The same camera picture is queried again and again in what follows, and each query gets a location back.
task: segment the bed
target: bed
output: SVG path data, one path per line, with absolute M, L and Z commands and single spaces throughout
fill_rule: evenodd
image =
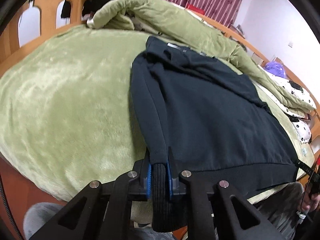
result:
M 21 60 L 26 58 L 29 54 L 31 54 L 34 50 L 36 50 L 39 46 L 41 46 L 45 41 L 47 41 L 51 37 L 58 35 L 60 33 L 64 33 L 68 31 L 70 28 L 75 27 L 77 25 L 85 24 L 85 22 L 81 22 L 81 11 L 82 11 L 82 6 L 85 0 L 70 0 L 72 4 L 70 24 L 56 29 L 56 25 L 55 25 L 56 8 L 61 1 L 62 0 L 35 0 L 34 5 L 39 7 L 41 11 L 41 17 L 40 17 L 41 36 L 30 41 L 28 44 L 22 46 L 21 48 L 19 46 L 18 24 L 19 24 L 20 15 L 26 8 L 28 8 L 28 5 L 25 4 L 24 6 L 22 6 L 20 10 L 15 14 L 11 22 L 7 25 L 3 34 L 0 36 L 0 76 L 2 76 L 12 66 L 16 65 Z M 261 64 L 262 67 L 268 62 L 268 59 L 264 57 L 262 53 L 260 53 L 254 46 L 252 46 L 248 41 L 246 41 L 243 37 L 241 37 L 237 33 L 228 29 L 224 25 L 221 25 L 215 22 L 214 20 L 209 19 L 199 13 L 193 12 L 193 14 L 194 16 L 199 17 L 202 21 L 205 21 L 207 24 L 213 26 L 217 30 L 220 30 L 226 38 L 232 37 L 233 39 L 239 41 L 241 44 L 248 47 L 251 51 L 253 51 L 256 55 L 258 55 L 263 60 Z M 306 88 L 305 85 L 300 81 L 300 79 L 297 76 L 295 76 L 294 73 L 292 73 L 290 69 L 287 67 L 286 67 L 286 73 L 289 79 L 301 85 L 302 87 Z M 312 117 L 311 132 L 312 132 L 313 139 L 315 139 L 317 138 L 317 136 L 320 135 L 320 117 L 318 115 L 318 111 L 320 111 L 320 105 L 311 93 L 310 95 L 313 98 L 314 102 L 316 103 L 316 109 L 311 112 L 311 117 Z M 305 148 L 309 154 L 310 153 L 312 154 L 312 150 L 308 144 L 304 144 L 303 146 L 301 146 L 301 148 Z M 320 152 L 318 151 L 314 154 L 315 154 L 315 157 L 317 157 L 320 154 Z M 6 165 L 7 166 L 10 165 L 10 163 L 3 163 L 3 167 L 6 167 Z M 7 184 L 5 183 L 5 187 L 7 186 L 6 191 L 10 192 L 12 190 L 12 187 L 9 184 L 10 180 L 5 176 L 11 177 L 11 178 L 18 178 L 17 180 L 15 180 L 19 182 L 18 187 L 24 189 L 25 191 L 28 191 L 29 187 L 26 187 L 26 185 L 27 184 L 29 185 L 30 182 L 27 179 L 24 179 L 24 178 L 21 179 L 20 177 L 22 177 L 22 175 L 19 174 L 17 171 L 13 170 L 13 168 L 6 167 L 6 169 L 8 171 L 12 169 L 11 172 L 5 172 L 4 174 L 2 174 L 2 176 L 4 177 L 3 180 L 5 182 L 7 181 Z M 302 184 L 305 184 L 307 177 L 302 175 L 298 179 L 302 182 Z M 28 194 L 20 195 L 20 199 L 19 199 L 20 203 L 28 203 L 28 204 L 24 205 L 20 211 L 19 211 L 19 208 L 16 207 L 15 212 L 13 212 L 14 217 L 17 219 L 20 230 L 22 229 L 21 226 L 22 226 L 23 214 L 26 212 L 26 209 L 29 208 L 31 204 L 35 203 L 35 201 L 27 201 L 26 198 L 28 198 Z M 47 196 L 41 195 L 41 197 L 36 198 L 36 201 L 38 202 L 51 201 L 49 199 L 50 198 L 48 198 Z

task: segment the clothing tag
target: clothing tag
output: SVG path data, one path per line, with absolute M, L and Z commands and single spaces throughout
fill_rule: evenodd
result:
M 171 47 L 171 48 L 175 48 L 175 49 L 181 50 L 180 47 L 178 47 L 178 46 L 176 46 L 176 45 L 174 45 L 174 44 L 168 43 L 167 45 L 168 45 L 169 47 Z

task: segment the black cable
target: black cable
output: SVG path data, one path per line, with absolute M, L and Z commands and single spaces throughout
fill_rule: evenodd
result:
M 10 220 L 12 226 L 13 226 L 14 231 L 17 233 L 18 238 L 20 240 L 24 240 L 22 234 L 20 233 L 20 231 L 19 231 L 19 229 L 17 227 L 16 222 L 14 221 L 14 218 L 12 216 L 12 213 L 11 213 L 11 210 L 10 210 L 10 207 L 9 207 L 9 204 L 8 204 L 7 197 L 5 196 L 1 174 L 0 174 L 0 193 L 1 193 L 1 197 L 2 197 L 2 201 L 3 201 L 3 204 L 4 204 L 5 210 L 6 210 L 7 214 L 8 214 L 9 220 Z

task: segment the gray pants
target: gray pants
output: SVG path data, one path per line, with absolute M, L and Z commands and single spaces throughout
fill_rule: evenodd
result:
M 281 191 L 260 201 L 254 206 L 282 233 L 286 240 L 292 240 L 299 217 L 297 206 L 303 187 L 294 182 Z M 23 231 L 27 240 L 38 231 L 63 206 L 53 203 L 38 203 L 26 213 L 23 221 Z M 174 240 L 170 233 L 157 233 L 151 228 L 130 228 L 129 240 Z

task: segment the hand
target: hand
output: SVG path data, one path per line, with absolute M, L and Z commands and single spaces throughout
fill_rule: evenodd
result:
M 300 200 L 300 202 L 299 202 L 298 210 L 301 212 L 304 212 L 304 211 L 308 210 L 309 208 L 310 208 L 309 212 L 312 212 L 319 205 L 320 194 L 318 194 L 318 193 L 313 194 L 310 199 L 309 198 L 310 190 L 311 190 L 311 185 L 308 185 L 306 193 L 304 194 L 304 198 L 302 200 Z

